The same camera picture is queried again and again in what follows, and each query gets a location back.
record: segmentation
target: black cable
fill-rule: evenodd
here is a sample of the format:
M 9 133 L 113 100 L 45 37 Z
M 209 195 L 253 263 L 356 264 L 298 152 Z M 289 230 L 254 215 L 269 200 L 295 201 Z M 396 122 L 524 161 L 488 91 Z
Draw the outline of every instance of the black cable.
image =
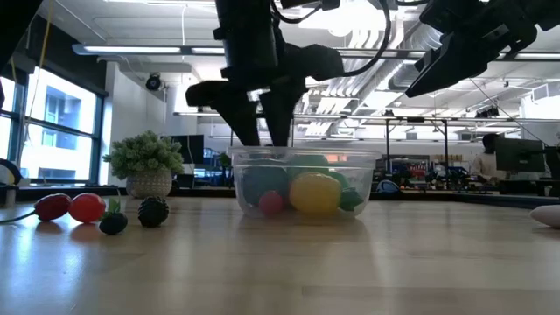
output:
M 422 4 L 428 4 L 430 0 L 416 0 L 416 1 L 399 1 L 395 0 L 396 5 L 399 6 L 417 6 Z
M 381 4 L 381 8 L 383 9 L 383 15 L 385 15 L 385 34 L 383 36 L 383 41 L 381 42 L 381 47 L 379 47 L 377 54 L 366 65 L 364 65 L 360 69 L 344 73 L 344 75 L 342 76 L 345 78 L 365 73 L 367 70 L 373 67 L 375 63 L 377 63 L 377 61 L 379 61 L 379 59 L 382 57 L 383 53 L 385 53 L 385 50 L 389 46 L 389 39 L 391 37 L 391 16 L 389 15 L 389 5 L 387 4 L 387 0 L 379 0 L 379 3 Z
M 313 10 L 311 10 L 311 12 L 305 14 L 302 17 L 288 18 L 283 16 L 282 13 L 280 13 L 280 10 L 278 10 L 277 4 L 274 2 L 274 0 L 270 0 L 270 6 L 272 7 L 272 12 L 273 12 L 272 17 L 280 19 L 282 22 L 287 24 L 298 24 L 300 22 L 303 22 L 305 19 L 307 19 L 308 17 L 310 17 L 311 15 L 313 15 L 314 13 L 316 13 L 321 9 L 321 5 L 318 5 Z

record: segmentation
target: plastic container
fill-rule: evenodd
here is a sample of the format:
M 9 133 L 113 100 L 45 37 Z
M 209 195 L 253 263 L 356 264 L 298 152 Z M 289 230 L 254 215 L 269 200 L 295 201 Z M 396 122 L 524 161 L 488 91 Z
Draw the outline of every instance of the plastic container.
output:
M 233 147 L 237 201 L 251 217 L 350 216 L 368 203 L 377 151 Z

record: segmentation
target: table surface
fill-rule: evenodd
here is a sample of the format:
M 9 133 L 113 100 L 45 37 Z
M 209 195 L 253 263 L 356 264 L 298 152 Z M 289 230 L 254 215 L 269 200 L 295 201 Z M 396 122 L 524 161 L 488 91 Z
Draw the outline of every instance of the table surface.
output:
M 169 199 L 160 228 L 68 215 L 0 226 L 0 314 L 558 314 L 560 232 L 516 208 L 370 202 L 356 220 L 254 220 Z M 30 209 L 0 209 L 7 218 Z

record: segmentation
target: window frame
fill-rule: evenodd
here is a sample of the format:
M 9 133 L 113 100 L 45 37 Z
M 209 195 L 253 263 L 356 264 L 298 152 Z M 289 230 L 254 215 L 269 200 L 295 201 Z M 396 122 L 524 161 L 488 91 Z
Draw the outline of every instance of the window frame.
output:
M 53 122 L 47 122 L 45 120 L 39 120 L 33 117 L 25 116 L 25 119 L 29 124 L 37 125 L 39 127 L 48 128 L 53 131 L 66 132 L 67 134 L 88 137 L 91 138 L 91 157 L 89 162 L 89 179 L 47 179 L 49 184 L 89 184 L 98 185 L 99 184 L 99 166 L 101 162 L 101 146 L 102 146 L 102 123 L 103 123 L 103 107 L 105 106 L 105 95 L 96 93 L 87 87 L 83 87 L 78 83 L 69 80 L 63 75 L 60 75 L 56 71 L 53 71 L 49 67 L 44 67 L 41 71 L 47 71 L 54 74 L 61 79 L 68 81 L 80 88 L 87 90 L 88 92 L 95 95 L 95 105 L 94 105 L 94 127 L 92 133 L 84 132 L 71 127 L 63 126 Z M 18 156 L 18 140 L 23 136 L 24 130 L 19 123 L 20 113 L 26 113 L 27 111 L 27 96 L 29 92 L 29 75 L 32 73 L 24 73 L 23 71 L 17 69 L 17 84 L 14 95 L 14 106 L 13 111 L 1 110 L 0 116 L 7 117 L 11 119 L 10 137 L 8 145 L 8 160 L 16 160 Z M 4 71 L 1 75 L 8 80 L 14 81 L 11 72 Z M 44 180 L 42 178 L 30 178 L 33 184 L 42 184 Z

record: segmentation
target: ceiling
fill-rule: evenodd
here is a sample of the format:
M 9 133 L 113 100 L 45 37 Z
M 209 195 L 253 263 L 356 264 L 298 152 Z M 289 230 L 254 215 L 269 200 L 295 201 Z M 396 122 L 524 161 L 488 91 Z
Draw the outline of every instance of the ceiling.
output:
M 105 45 L 181 45 L 182 25 L 184 17 L 185 45 L 188 46 L 219 46 L 214 41 L 212 30 L 218 27 L 218 21 L 212 6 L 185 7 L 182 5 L 147 5 L 145 3 L 119 3 L 104 0 L 53 0 L 52 22 L 84 44 Z M 48 1 L 45 0 L 39 13 L 46 17 Z M 394 29 L 401 27 L 402 36 L 393 34 L 394 48 L 403 45 L 406 38 L 403 34 L 410 30 L 422 8 L 407 11 L 402 16 L 402 24 L 395 20 Z M 298 14 L 297 10 L 288 12 Z M 353 35 L 335 37 L 327 30 L 303 29 L 297 25 L 281 24 L 287 42 L 298 46 L 321 44 L 331 47 L 347 47 L 354 40 Z M 560 27 L 549 32 L 541 32 L 539 39 L 529 48 L 531 51 L 560 51 Z M 223 57 L 139 57 L 132 61 L 142 63 L 189 63 L 202 80 L 219 80 L 220 69 L 225 66 Z M 356 63 L 346 63 L 346 67 Z M 390 66 L 389 63 L 376 68 L 356 80 L 374 81 L 376 75 Z M 349 101 L 346 110 L 359 115 L 379 115 L 385 108 L 393 109 L 396 115 L 442 115 L 460 116 L 466 108 L 483 104 L 487 96 L 497 98 L 501 106 L 512 116 L 518 114 L 519 96 L 526 94 L 528 88 L 540 86 L 549 79 L 560 79 L 560 63 L 520 63 L 493 62 L 488 70 L 477 78 L 474 83 L 467 80 L 458 85 L 439 91 L 435 94 L 422 95 L 413 99 L 403 94 L 390 95 L 386 103 L 371 105 L 366 101 L 375 88 L 368 90 L 367 84 L 355 97 L 357 101 Z M 318 90 L 325 91 L 332 82 L 321 82 Z M 320 97 L 310 101 L 311 106 L 302 107 L 307 110 L 319 106 Z

